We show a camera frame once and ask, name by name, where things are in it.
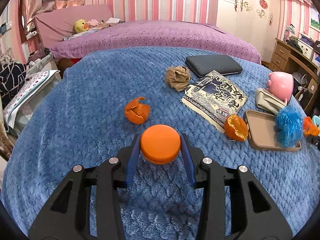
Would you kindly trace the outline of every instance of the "red flower sticker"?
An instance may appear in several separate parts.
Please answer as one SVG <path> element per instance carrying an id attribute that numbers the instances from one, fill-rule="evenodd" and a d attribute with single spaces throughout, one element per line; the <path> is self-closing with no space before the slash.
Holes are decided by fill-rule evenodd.
<path id="1" fill-rule="evenodd" d="M 260 3 L 260 6 L 263 9 L 267 9 L 268 8 L 268 4 L 267 4 L 267 2 L 265 0 L 260 0 L 259 3 Z"/>

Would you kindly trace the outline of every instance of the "black pouch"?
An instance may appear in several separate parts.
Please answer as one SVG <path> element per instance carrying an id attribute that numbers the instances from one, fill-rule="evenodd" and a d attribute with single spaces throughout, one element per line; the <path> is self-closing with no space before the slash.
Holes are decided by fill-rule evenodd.
<path id="1" fill-rule="evenodd" d="M 228 55 L 189 56 L 186 58 L 186 65 L 199 78 L 213 70 L 223 76 L 242 72 L 242 67 Z"/>

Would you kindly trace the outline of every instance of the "brown tray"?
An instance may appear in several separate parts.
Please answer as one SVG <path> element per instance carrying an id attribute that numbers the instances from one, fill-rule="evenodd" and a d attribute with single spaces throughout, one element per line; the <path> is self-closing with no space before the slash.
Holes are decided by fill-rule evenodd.
<path id="1" fill-rule="evenodd" d="M 288 151 L 297 152 L 301 149 L 301 143 L 295 147 L 284 148 L 276 138 L 276 116 L 254 110 L 246 110 L 244 122 L 249 129 L 249 144 L 255 150 Z"/>

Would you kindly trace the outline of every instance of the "pink headboard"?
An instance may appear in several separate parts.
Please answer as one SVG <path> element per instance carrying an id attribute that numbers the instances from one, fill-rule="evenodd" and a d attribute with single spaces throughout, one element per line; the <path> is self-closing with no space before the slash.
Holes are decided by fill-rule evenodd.
<path id="1" fill-rule="evenodd" d="M 73 26 L 77 20 L 107 21 L 110 17 L 112 14 L 107 4 L 80 5 L 40 13 L 35 16 L 35 24 L 42 44 L 49 48 L 75 34 Z"/>

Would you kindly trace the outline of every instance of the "crumpled paper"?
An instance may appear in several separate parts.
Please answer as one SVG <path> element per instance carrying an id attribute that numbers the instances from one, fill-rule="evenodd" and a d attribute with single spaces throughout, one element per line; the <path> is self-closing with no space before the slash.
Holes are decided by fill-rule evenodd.
<path id="1" fill-rule="evenodd" d="M 165 82 L 177 92 L 185 90 L 190 79 L 190 71 L 183 66 L 169 67 L 165 73 Z"/>

